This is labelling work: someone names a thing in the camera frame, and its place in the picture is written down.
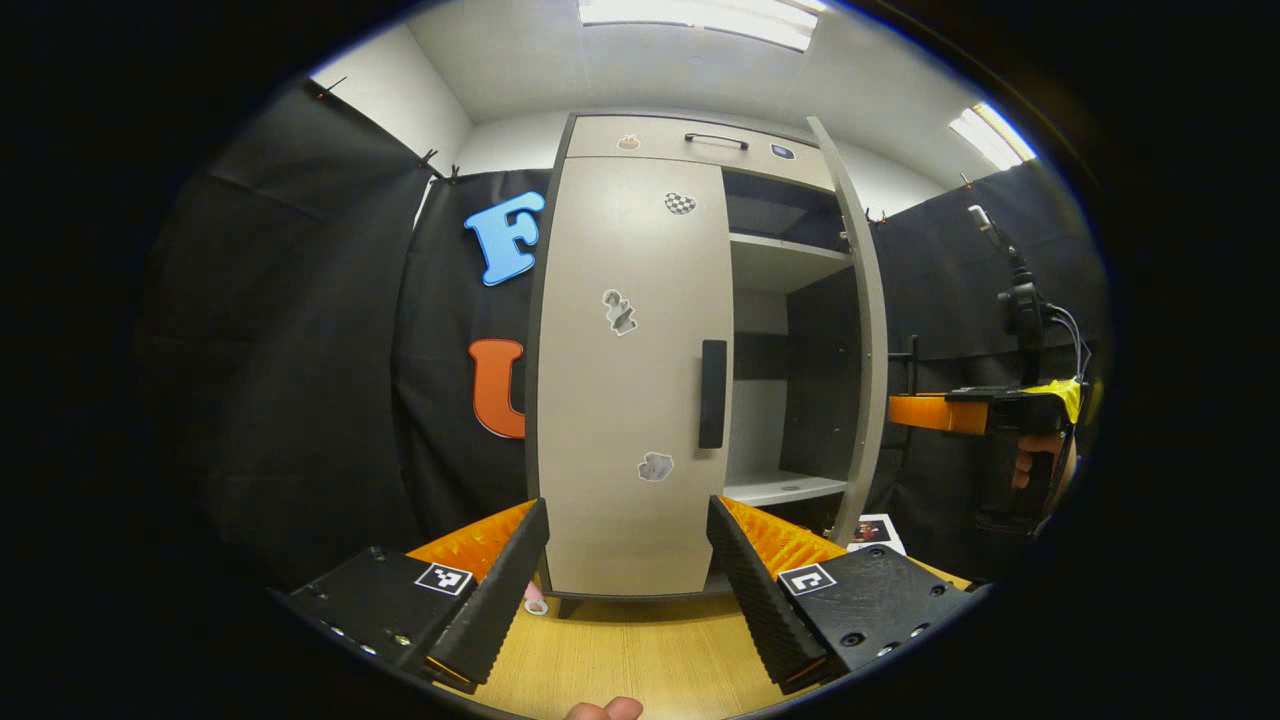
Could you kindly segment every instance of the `paper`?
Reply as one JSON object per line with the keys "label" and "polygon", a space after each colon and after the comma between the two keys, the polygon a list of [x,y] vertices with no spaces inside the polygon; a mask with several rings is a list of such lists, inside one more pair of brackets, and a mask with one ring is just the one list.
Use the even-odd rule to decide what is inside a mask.
{"label": "paper", "polygon": [[906,555],[902,538],[897,536],[897,529],[893,528],[893,521],[888,519],[888,515],[863,515],[858,519],[858,527],[854,528],[854,539],[845,550],[856,552],[877,544]]}

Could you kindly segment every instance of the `cabinet drawer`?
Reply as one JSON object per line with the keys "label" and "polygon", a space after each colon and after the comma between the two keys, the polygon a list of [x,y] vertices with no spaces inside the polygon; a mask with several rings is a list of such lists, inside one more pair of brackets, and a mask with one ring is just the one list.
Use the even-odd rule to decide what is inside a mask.
{"label": "cabinet drawer", "polygon": [[[699,133],[691,141],[689,133]],[[635,143],[623,138],[635,136]],[[719,136],[731,138],[716,140]],[[742,150],[737,141],[748,143]],[[786,159],[773,145],[790,150]],[[822,151],[809,145],[749,129],[676,118],[641,115],[580,115],[568,143],[570,158],[657,158],[737,168],[833,191]]]}

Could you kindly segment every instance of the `orange letter u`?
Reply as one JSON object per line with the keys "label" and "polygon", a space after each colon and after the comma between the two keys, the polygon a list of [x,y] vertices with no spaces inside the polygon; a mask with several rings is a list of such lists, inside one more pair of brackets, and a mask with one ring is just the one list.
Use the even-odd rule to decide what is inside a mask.
{"label": "orange letter u", "polygon": [[525,348],[513,340],[477,340],[467,352],[476,361],[476,420],[499,437],[524,438],[525,416],[511,406],[511,366]]}

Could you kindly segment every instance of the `door handle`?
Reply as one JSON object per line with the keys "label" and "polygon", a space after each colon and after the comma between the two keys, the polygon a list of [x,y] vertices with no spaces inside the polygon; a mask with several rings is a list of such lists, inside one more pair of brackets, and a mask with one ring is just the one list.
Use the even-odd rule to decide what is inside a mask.
{"label": "door handle", "polygon": [[728,384],[728,341],[703,341],[703,388],[698,415],[698,447],[724,447],[724,391]]}

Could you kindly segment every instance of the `cabinet door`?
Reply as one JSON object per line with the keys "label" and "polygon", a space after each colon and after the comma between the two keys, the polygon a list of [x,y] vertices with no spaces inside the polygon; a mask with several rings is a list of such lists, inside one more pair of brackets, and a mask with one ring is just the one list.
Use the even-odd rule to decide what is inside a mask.
{"label": "cabinet door", "polygon": [[[723,398],[701,397],[703,341],[726,341],[733,366],[721,169],[567,158],[554,211],[534,436],[550,587],[700,592],[712,553],[708,496],[723,489],[727,457],[727,438],[721,448],[699,448],[700,409],[723,402],[727,418],[731,401],[730,383],[721,386]],[[614,322],[609,291],[631,309],[634,328]],[[664,478],[666,461],[650,454],[671,457]]]}

